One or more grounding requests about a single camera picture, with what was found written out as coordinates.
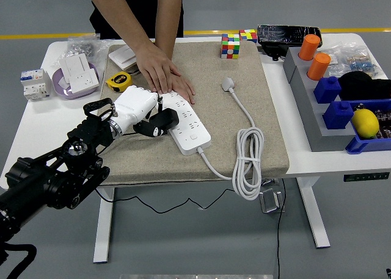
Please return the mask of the person's right hand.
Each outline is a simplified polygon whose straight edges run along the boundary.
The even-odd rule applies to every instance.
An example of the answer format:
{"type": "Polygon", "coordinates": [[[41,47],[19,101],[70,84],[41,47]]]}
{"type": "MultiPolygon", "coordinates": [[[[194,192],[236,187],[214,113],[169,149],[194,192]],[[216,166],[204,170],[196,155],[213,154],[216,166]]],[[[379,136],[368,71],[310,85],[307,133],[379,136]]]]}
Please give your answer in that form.
{"type": "Polygon", "coordinates": [[[150,40],[132,47],[140,72],[150,88],[158,93],[172,90],[172,75],[180,76],[177,66],[172,62],[174,46],[152,43],[150,40]]]}

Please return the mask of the person's left hand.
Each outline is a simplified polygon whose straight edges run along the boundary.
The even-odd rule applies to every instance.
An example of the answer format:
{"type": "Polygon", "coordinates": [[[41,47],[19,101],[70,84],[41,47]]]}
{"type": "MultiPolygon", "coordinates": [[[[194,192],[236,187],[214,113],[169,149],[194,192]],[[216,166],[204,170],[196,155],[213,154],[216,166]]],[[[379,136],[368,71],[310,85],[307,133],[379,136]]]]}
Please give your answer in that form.
{"type": "Polygon", "coordinates": [[[191,82],[184,76],[178,76],[175,74],[171,74],[171,78],[172,90],[177,92],[190,104],[195,104],[194,97],[196,95],[196,91],[194,90],[194,87],[191,82]]]}

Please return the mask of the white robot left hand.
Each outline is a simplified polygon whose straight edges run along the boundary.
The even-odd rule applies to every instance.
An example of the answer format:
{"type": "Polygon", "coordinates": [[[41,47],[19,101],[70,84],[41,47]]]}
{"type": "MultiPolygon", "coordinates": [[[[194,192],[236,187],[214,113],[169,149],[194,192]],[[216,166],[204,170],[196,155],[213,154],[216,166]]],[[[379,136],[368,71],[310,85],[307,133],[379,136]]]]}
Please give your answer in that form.
{"type": "Polygon", "coordinates": [[[135,133],[148,137],[165,134],[163,129],[145,121],[161,100],[162,97],[156,92],[129,86],[114,102],[115,115],[109,120],[113,138],[124,136],[130,127],[135,133]]]}

